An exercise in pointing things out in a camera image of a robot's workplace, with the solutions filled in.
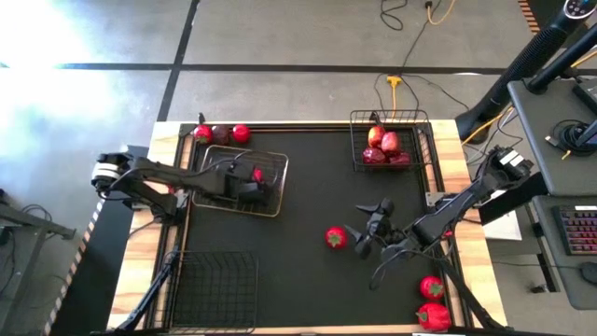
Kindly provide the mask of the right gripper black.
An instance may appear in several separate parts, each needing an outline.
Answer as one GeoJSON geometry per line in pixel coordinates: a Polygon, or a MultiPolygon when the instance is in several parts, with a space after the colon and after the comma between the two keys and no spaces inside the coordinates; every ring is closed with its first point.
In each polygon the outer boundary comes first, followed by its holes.
{"type": "Polygon", "coordinates": [[[354,251],[361,259],[366,259],[371,251],[371,244],[378,245],[381,249],[381,260],[387,261],[399,252],[412,247],[411,241],[405,232],[396,229],[390,222],[395,205],[389,198],[384,198],[375,205],[358,205],[357,210],[371,215],[367,222],[367,232],[361,233],[345,225],[344,228],[355,240],[354,251]]]}

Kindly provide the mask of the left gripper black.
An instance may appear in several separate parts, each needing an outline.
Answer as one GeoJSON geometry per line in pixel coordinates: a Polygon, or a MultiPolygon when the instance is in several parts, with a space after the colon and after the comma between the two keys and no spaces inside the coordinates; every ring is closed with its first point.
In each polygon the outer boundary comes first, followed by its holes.
{"type": "Polygon", "coordinates": [[[270,164],[256,164],[233,161],[225,173],[224,197],[240,203],[268,204],[274,194],[274,186],[266,182],[261,183],[257,177],[257,168],[263,176],[273,176],[273,166],[270,164]]]}

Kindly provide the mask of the white paper sheet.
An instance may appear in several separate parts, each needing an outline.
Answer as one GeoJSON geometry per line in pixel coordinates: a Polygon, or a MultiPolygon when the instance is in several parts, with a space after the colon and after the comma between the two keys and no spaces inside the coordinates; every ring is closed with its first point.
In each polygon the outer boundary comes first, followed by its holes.
{"type": "Polygon", "coordinates": [[[485,205],[488,205],[490,201],[493,201],[504,193],[504,190],[499,189],[491,194],[488,201],[481,204],[479,217],[484,221],[483,230],[485,237],[491,240],[521,241],[521,229],[516,209],[512,209],[508,213],[494,219],[490,219],[490,212],[487,209],[483,210],[485,205]]]}

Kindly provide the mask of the grey desk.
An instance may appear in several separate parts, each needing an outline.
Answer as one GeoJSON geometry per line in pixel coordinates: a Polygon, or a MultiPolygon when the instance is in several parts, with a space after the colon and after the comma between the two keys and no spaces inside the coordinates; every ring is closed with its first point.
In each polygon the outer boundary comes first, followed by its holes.
{"type": "Polygon", "coordinates": [[[585,281],[579,270],[579,265],[583,262],[597,262],[597,255],[567,255],[551,212],[551,208],[558,205],[597,205],[597,197],[536,196],[532,204],[551,253],[553,266],[560,275],[570,304],[577,310],[597,310],[597,286],[585,281]]]}
{"type": "Polygon", "coordinates": [[[565,119],[590,123],[597,115],[574,94],[573,81],[555,81],[534,94],[522,81],[507,84],[512,104],[521,123],[548,193],[554,196],[597,196],[597,153],[588,157],[569,156],[551,145],[546,137],[565,119]]]}

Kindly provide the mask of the black floor mat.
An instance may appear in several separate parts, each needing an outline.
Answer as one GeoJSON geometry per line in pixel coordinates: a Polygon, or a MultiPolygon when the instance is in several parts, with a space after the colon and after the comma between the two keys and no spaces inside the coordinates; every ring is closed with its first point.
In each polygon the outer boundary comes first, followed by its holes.
{"type": "Polygon", "coordinates": [[[132,210],[125,205],[97,203],[43,336],[89,336],[106,329],[131,223],[132,210]]]}

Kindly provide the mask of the backlit black keyboard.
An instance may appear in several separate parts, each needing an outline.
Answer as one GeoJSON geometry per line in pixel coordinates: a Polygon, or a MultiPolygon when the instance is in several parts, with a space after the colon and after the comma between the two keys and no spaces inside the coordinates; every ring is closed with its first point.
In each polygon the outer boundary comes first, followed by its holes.
{"type": "Polygon", "coordinates": [[[567,255],[597,255],[597,205],[558,205],[551,212],[567,255]]]}

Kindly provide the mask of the black tower fan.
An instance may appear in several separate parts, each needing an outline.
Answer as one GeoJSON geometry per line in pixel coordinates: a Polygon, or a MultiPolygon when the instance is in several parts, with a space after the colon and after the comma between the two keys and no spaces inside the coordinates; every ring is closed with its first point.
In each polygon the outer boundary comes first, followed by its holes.
{"type": "Polygon", "coordinates": [[[533,37],[480,101],[455,119],[460,139],[484,142],[487,128],[511,101],[507,84],[524,78],[530,82],[541,73],[561,55],[557,51],[569,35],[595,11],[597,0],[565,0],[555,18],[533,37]]]}

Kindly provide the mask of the black computer mouse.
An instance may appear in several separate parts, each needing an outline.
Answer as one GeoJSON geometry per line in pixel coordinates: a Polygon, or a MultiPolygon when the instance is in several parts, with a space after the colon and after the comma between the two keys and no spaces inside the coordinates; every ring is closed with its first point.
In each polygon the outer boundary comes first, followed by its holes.
{"type": "Polygon", "coordinates": [[[585,281],[597,286],[597,262],[583,262],[579,265],[579,270],[585,281]]]}

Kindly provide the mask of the black monitor pole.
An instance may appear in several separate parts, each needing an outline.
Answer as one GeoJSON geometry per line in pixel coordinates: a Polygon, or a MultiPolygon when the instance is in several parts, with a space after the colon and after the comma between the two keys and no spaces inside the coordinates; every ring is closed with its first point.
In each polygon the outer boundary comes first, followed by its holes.
{"type": "Polygon", "coordinates": [[[592,25],[574,45],[558,56],[548,67],[528,82],[526,88],[532,92],[543,91],[550,82],[588,53],[596,44],[597,23],[592,25]]]}

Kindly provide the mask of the black frame post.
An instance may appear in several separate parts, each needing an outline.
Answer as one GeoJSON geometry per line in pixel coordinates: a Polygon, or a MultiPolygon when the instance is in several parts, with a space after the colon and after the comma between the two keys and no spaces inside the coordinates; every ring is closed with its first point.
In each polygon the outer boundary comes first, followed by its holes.
{"type": "Polygon", "coordinates": [[[482,307],[472,291],[466,286],[464,278],[456,272],[456,269],[448,261],[440,259],[438,264],[442,271],[451,279],[458,291],[459,297],[467,304],[484,329],[507,329],[494,320],[489,312],[482,307]]]}
{"type": "Polygon", "coordinates": [[[152,281],[146,294],[140,300],[139,304],[132,310],[127,319],[116,327],[115,332],[129,332],[135,330],[141,318],[149,309],[151,303],[157,298],[163,284],[173,274],[174,266],[180,260],[180,254],[181,252],[177,250],[166,254],[161,269],[152,281]]]}

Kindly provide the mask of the black frame beam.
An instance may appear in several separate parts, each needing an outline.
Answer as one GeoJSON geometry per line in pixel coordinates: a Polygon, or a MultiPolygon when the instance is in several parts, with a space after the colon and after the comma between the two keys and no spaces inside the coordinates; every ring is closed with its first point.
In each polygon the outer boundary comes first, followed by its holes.
{"type": "Polygon", "coordinates": [[[510,211],[516,210],[530,202],[535,196],[548,193],[544,177],[541,173],[534,173],[518,188],[510,189],[497,198],[488,201],[479,209],[480,221],[490,223],[510,211]]]}

